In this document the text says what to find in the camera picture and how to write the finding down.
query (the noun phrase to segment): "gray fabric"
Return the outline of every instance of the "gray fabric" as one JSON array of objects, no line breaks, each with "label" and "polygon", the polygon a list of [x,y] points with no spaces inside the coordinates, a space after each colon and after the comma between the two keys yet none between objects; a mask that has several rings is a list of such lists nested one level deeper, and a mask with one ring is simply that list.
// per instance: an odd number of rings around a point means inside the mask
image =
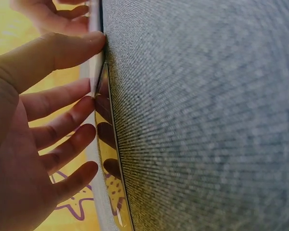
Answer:
[{"label": "gray fabric", "polygon": [[289,230],[289,0],[103,5],[135,230]]}]

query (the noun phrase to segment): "knuckle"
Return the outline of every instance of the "knuckle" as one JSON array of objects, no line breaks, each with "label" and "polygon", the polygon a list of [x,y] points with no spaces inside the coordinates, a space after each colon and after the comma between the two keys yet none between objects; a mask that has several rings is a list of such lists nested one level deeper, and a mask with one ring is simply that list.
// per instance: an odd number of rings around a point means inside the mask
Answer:
[{"label": "knuckle", "polygon": [[48,116],[53,112],[51,99],[49,98],[48,94],[41,95],[41,103],[42,103],[42,112],[43,116]]},{"label": "knuckle", "polygon": [[4,102],[4,106],[16,106],[19,100],[15,88],[2,78],[0,78],[0,100]]},{"label": "knuckle", "polygon": [[66,119],[71,126],[78,127],[78,123],[76,119],[73,117],[73,115],[70,112],[66,113]]},{"label": "knuckle", "polygon": [[50,43],[51,45],[56,46],[64,40],[65,36],[62,34],[50,32],[50,33],[41,35],[40,38],[45,40],[47,43]]},{"label": "knuckle", "polygon": [[6,58],[4,58],[2,55],[0,55],[0,79],[6,81],[12,86],[15,86],[16,81],[13,76],[14,72],[15,72],[15,69],[9,63],[9,61]]},{"label": "knuckle", "polygon": [[46,129],[52,141],[55,141],[58,139],[58,132],[56,131],[56,129],[53,128],[53,126],[48,125],[46,126]]},{"label": "knuckle", "polygon": [[66,143],[68,149],[70,150],[70,152],[73,155],[75,155],[76,153],[78,153],[78,149],[72,140],[73,140],[73,137],[70,137],[67,141],[65,141],[65,143]]},{"label": "knuckle", "polygon": [[52,158],[53,158],[53,163],[54,165],[57,167],[60,165],[60,162],[61,162],[61,158],[60,158],[60,155],[57,154],[57,153],[53,153],[52,154]]}]

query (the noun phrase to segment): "yellow floor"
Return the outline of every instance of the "yellow floor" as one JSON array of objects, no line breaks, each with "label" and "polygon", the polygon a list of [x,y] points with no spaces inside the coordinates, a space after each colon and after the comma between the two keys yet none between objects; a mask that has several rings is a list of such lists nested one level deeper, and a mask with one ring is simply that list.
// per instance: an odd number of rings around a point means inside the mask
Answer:
[{"label": "yellow floor", "polygon": [[[0,0],[0,54],[12,50],[15,47],[38,37],[38,33],[31,23],[19,13],[9,8],[8,0]],[[79,77],[79,67],[60,70],[50,74],[43,81],[33,86],[28,92],[36,92],[49,89],[55,86],[69,83]],[[31,126],[40,126],[55,118],[67,108],[54,113],[53,115],[34,121]],[[81,164],[85,162],[85,154],[81,153],[75,160],[64,167],[60,172],[52,176],[52,180],[62,180],[70,175]],[[94,207],[93,194],[89,187],[80,191],[73,198],[58,206],[37,231],[98,231],[97,215]]]}]

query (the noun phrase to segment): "purple star outline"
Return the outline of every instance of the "purple star outline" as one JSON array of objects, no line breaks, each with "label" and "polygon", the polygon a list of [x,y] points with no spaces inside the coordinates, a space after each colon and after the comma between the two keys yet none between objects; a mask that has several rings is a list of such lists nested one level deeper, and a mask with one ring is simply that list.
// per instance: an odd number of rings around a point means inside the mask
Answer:
[{"label": "purple star outline", "polygon": [[[67,175],[65,175],[63,172],[57,171],[57,173],[60,176],[62,176],[64,179],[67,178]],[[106,179],[109,178],[109,177],[111,177],[110,174],[105,174],[105,178]],[[92,191],[92,187],[90,185],[87,185],[86,188],[88,188],[89,190]],[[119,211],[122,208],[122,202],[123,202],[124,199],[125,199],[124,197],[119,197],[119,200],[118,200],[118,203],[117,203],[117,208],[118,208]],[[91,198],[82,198],[82,199],[80,199],[78,201],[79,209],[80,209],[80,216],[77,214],[77,212],[72,208],[72,206],[70,204],[57,206],[55,208],[55,210],[60,210],[60,209],[63,209],[63,208],[67,208],[70,211],[70,213],[73,215],[73,217],[75,217],[77,220],[83,221],[85,219],[85,213],[84,213],[84,209],[83,209],[83,206],[82,206],[82,202],[83,201],[94,201],[94,198],[93,197],[91,197]],[[111,205],[112,215],[113,216],[117,216],[118,215],[117,210],[112,207],[111,200],[110,200],[110,205]]]}]

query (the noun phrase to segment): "hand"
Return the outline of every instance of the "hand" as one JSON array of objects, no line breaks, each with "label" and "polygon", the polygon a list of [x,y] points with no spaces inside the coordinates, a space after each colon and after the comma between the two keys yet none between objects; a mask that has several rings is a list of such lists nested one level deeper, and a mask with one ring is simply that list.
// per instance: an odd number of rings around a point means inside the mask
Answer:
[{"label": "hand", "polygon": [[[87,0],[58,0],[59,3],[77,5]],[[40,33],[55,32],[78,36],[88,32],[89,20],[84,16],[89,7],[78,6],[71,11],[58,11],[53,0],[10,0],[11,8],[28,17]]]},{"label": "hand", "polygon": [[[49,147],[76,129],[94,110],[88,79],[39,93],[22,92],[50,72],[76,66],[100,52],[105,37],[94,32],[86,38],[47,35],[0,56],[0,231],[31,231],[58,203],[86,186],[97,172],[87,162],[67,179],[52,184],[49,175],[79,154],[95,137],[92,125],[81,126],[48,154]],[[29,121],[81,99],[49,124],[30,128]]]},{"label": "hand", "polygon": [[[97,90],[98,94],[95,99],[96,111],[107,121],[97,125],[97,133],[99,138],[107,143],[113,149],[116,149],[115,134],[112,126],[112,115],[110,108],[109,92],[108,92],[108,79],[103,78],[101,86]],[[119,162],[117,159],[107,159],[103,162],[105,170],[116,177],[121,179],[121,172]]]}]

